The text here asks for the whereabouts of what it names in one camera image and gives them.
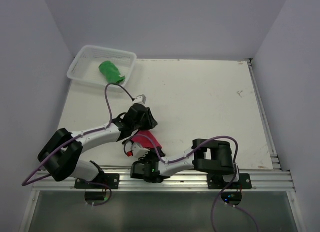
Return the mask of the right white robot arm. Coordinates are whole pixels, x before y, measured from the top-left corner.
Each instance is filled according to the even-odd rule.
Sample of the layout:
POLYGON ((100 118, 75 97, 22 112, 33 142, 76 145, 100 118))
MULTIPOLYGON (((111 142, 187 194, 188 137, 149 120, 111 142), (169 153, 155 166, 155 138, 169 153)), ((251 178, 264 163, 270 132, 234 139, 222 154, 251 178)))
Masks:
POLYGON ((195 170, 217 176, 227 188, 235 188, 240 182, 240 172, 232 157, 231 145, 227 141, 213 140, 205 145, 204 139, 195 139, 192 147, 181 155, 166 157, 161 146, 143 146, 134 142, 130 156, 137 156, 130 169, 132 179, 160 184, 175 174, 195 170))

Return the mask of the green microfiber towel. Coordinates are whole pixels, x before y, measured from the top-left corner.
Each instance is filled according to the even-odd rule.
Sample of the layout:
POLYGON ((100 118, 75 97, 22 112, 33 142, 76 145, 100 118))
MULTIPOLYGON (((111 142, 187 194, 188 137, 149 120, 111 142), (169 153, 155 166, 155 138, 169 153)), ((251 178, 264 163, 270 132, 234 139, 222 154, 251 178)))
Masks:
POLYGON ((120 73, 116 65, 109 60, 101 63, 98 68, 109 84, 121 84, 126 79, 126 77, 120 73))

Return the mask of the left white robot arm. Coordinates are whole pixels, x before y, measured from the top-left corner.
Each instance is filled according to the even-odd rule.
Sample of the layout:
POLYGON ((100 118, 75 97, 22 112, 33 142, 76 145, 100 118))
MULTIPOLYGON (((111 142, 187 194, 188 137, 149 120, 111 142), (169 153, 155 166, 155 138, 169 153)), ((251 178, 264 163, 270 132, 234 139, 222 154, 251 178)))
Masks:
POLYGON ((55 181, 73 177, 85 180, 96 189, 103 185, 103 171, 93 161, 80 160, 81 154, 104 144, 127 139, 135 131, 154 129, 157 125, 150 108, 135 103, 128 112, 113 118, 110 124, 78 132, 59 129, 37 158, 55 181))

